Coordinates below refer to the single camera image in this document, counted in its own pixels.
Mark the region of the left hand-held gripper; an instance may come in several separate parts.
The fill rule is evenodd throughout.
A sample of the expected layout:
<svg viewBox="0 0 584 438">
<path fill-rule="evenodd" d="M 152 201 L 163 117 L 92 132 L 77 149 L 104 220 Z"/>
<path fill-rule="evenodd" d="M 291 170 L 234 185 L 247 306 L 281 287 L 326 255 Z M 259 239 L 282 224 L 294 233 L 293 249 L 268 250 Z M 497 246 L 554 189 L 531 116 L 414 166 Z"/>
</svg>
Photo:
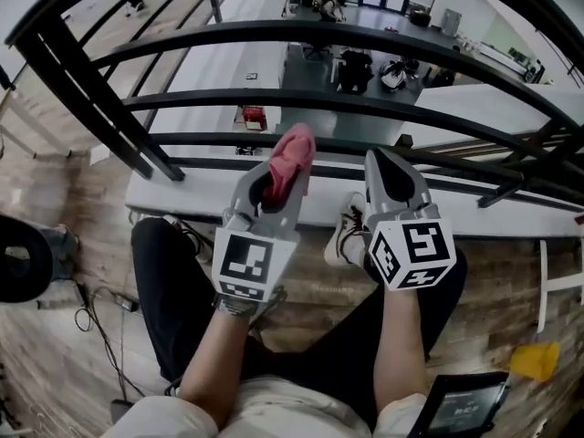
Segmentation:
<svg viewBox="0 0 584 438">
<path fill-rule="evenodd" d="M 273 185 L 269 161 L 237 182 L 224 225 L 215 231 L 212 282 L 223 296 L 269 301 L 300 241 L 296 230 L 309 171 L 296 171 L 277 203 L 264 197 Z"/>
</svg>

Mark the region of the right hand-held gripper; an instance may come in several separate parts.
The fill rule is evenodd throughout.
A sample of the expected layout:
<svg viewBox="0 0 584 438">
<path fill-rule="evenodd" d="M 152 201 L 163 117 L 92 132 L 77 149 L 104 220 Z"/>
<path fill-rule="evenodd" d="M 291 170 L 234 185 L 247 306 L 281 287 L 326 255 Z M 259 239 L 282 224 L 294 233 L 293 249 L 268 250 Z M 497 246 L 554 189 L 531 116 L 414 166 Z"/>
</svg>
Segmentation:
<svg viewBox="0 0 584 438">
<path fill-rule="evenodd" d="M 434 287 L 455 266 L 450 222 L 432 203 L 422 174 L 382 148 L 365 158 L 366 226 L 363 269 L 388 289 Z"/>
</svg>

